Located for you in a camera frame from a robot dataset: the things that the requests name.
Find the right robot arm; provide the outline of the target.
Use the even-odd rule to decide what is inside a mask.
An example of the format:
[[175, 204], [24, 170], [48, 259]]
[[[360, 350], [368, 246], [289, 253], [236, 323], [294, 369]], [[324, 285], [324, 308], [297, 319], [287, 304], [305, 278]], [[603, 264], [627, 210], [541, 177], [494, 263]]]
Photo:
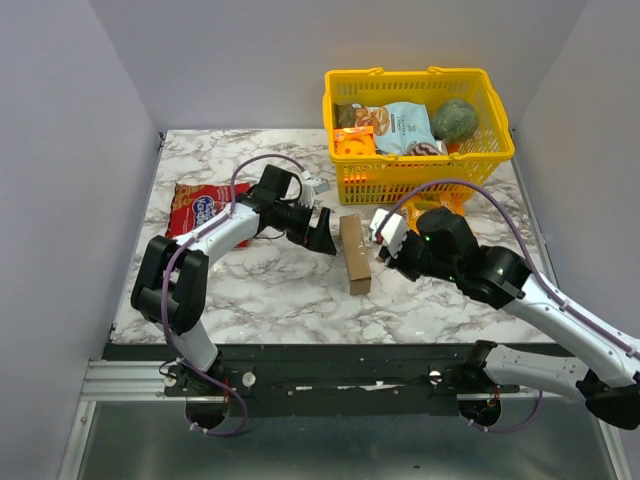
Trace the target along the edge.
[[620, 429], [639, 426], [639, 341], [574, 302], [505, 247], [478, 244], [466, 220], [441, 207], [423, 214], [419, 230], [399, 214], [375, 212], [371, 238], [385, 265], [411, 281], [433, 277], [502, 310], [568, 351], [558, 357], [478, 341], [448, 381], [468, 392], [513, 385], [581, 401]]

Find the brown cardboard express box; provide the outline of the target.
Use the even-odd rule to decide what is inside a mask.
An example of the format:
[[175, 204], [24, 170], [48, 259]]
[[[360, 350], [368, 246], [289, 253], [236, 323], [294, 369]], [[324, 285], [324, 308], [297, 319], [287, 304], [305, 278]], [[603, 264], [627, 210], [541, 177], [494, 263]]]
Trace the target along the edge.
[[360, 216], [358, 214], [341, 216], [339, 229], [347, 270], [349, 294], [351, 296], [366, 295], [371, 289], [371, 270]]

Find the orange mango candy bag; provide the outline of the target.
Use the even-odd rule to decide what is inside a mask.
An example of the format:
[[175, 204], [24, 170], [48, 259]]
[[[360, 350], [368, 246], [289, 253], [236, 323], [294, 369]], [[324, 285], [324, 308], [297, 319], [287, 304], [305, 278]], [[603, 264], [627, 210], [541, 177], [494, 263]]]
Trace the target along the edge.
[[437, 192], [420, 194], [412, 197], [400, 208], [400, 214], [407, 221], [409, 228], [418, 233], [417, 221], [427, 211], [445, 207], [451, 212], [465, 216], [463, 203], [450, 193]]

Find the aluminium frame rail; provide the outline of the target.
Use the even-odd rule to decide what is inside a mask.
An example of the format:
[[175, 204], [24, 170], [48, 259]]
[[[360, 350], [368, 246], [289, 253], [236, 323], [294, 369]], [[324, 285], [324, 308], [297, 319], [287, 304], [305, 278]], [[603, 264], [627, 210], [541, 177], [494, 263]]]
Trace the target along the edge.
[[452, 381], [460, 347], [227, 346], [225, 388], [161, 350], [85, 374], [63, 479], [629, 479], [579, 403]]

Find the red snack bag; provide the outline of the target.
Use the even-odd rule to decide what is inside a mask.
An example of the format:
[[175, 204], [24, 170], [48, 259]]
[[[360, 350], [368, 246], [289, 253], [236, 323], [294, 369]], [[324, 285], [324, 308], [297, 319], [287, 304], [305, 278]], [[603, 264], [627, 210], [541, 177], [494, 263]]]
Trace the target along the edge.
[[230, 185], [177, 183], [165, 236], [174, 239], [200, 229], [223, 212], [232, 198]]

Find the light blue cassava chips bag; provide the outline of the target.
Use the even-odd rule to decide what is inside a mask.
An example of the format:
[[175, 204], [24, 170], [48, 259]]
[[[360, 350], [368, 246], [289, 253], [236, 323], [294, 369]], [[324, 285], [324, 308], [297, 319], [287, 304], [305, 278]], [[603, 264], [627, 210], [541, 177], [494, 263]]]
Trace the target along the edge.
[[372, 126], [376, 152], [381, 155], [408, 156], [412, 142], [437, 146], [425, 105], [394, 102], [380, 107], [353, 104], [355, 126]]

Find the yellow plastic shopping basket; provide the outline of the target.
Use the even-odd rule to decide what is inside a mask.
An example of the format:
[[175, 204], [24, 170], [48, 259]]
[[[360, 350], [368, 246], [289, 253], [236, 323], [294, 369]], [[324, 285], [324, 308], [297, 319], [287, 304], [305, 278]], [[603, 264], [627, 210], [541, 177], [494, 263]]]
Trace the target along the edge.
[[[405, 101], [426, 106], [433, 115], [451, 99], [469, 102], [479, 117], [479, 127], [459, 151], [439, 156], [337, 155], [334, 131], [338, 105], [380, 107]], [[515, 152], [502, 101], [487, 73], [479, 68], [430, 67], [420, 71], [332, 70], [325, 75], [324, 127], [329, 157], [335, 167], [338, 198], [343, 205], [389, 204], [429, 181], [431, 190], [449, 192], [462, 202], [472, 196], [468, 187], [445, 184], [448, 178], [483, 184]]]

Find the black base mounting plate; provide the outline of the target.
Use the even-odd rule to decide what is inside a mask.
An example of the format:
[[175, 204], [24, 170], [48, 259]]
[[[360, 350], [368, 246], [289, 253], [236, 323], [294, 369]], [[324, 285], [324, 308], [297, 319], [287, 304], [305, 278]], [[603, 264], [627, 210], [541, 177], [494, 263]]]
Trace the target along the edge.
[[[448, 376], [474, 344], [221, 346], [206, 378], [182, 366], [166, 345], [119, 345], [107, 361], [162, 361], [159, 396], [185, 402], [187, 417], [214, 425], [225, 417], [346, 417], [470, 413], [492, 421], [500, 402], [525, 386], [468, 392]], [[566, 357], [552, 344], [507, 344], [516, 350]]]

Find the orange Scrub Daddy sponge box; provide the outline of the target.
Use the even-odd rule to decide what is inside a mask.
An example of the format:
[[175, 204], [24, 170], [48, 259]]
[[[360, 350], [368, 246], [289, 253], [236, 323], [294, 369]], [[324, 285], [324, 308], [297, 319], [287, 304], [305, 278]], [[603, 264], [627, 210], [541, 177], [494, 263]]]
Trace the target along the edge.
[[364, 156], [376, 153], [372, 126], [337, 129], [333, 141], [337, 155]]

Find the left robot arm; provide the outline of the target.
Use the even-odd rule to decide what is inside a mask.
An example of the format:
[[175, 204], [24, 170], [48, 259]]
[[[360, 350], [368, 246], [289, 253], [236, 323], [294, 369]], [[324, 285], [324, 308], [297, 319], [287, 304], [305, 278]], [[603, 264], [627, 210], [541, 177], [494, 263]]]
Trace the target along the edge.
[[334, 256], [331, 210], [320, 210], [310, 224], [315, 197], [328, 182], [309, 171], [300, 173], [267, 165], [256, 185], [235, 193], [212, 219], [174, 239], [154, 237], [147, 245], [131, 295], [131, 306], [159, 325], [165, 339], [190, 364], [187, 382], [201, 395], [214, 393], [222, 380], [215, 365], [219, 350], [201, 321], [209, 268], [244, 241], [266, 228], [312, 252]]

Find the green netted melon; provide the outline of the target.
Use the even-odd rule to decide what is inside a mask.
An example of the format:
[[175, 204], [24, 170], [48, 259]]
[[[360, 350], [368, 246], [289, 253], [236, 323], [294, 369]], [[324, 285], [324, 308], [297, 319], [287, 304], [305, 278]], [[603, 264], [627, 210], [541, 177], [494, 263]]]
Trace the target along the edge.
[[441, 105], [432, 121], [434, 136], [445, 143], [462, 143], [479, 127], [474, 107], [462, 99], [451, 99]]

